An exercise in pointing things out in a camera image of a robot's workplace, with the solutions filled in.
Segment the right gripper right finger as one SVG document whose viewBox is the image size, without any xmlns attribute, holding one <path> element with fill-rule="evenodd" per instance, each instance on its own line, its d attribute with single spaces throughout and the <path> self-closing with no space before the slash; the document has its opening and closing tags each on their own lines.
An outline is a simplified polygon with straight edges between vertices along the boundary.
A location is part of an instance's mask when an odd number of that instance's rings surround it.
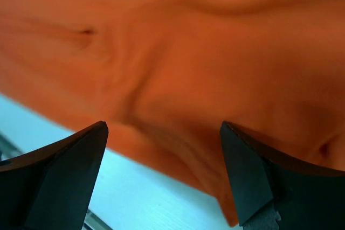
<svg viewBox="0 0 345 230">
<path fill-rule="evenodd" d="M 223 122 L 223 155 L 243 229 L 344 229 L 344 172 L 311 164 Z"/>
</svg>

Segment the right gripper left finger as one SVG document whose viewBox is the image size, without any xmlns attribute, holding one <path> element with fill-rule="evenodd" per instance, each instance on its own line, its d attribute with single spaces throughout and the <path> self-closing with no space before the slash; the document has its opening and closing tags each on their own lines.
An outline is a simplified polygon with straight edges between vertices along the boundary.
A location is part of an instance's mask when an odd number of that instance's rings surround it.
<svg viewBox="0 0 345 230">
<path fill-rule="evenodd" d="M 1 161 L 1 229 L 82 229 L 107 139 L 99 121 Z"/>
</svg>

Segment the orange t-shirt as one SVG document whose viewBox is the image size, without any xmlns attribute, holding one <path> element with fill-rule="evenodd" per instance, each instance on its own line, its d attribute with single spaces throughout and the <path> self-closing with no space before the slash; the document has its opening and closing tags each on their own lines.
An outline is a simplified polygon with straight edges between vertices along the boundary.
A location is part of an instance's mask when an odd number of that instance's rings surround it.
<svg viewBox="0 0 345 230">
<path fill-rule="evenodd" d="M 219 129 L 344 169 L 344 0 L 1 0 L 1 92 L 214 196 Z"/>
</svg>

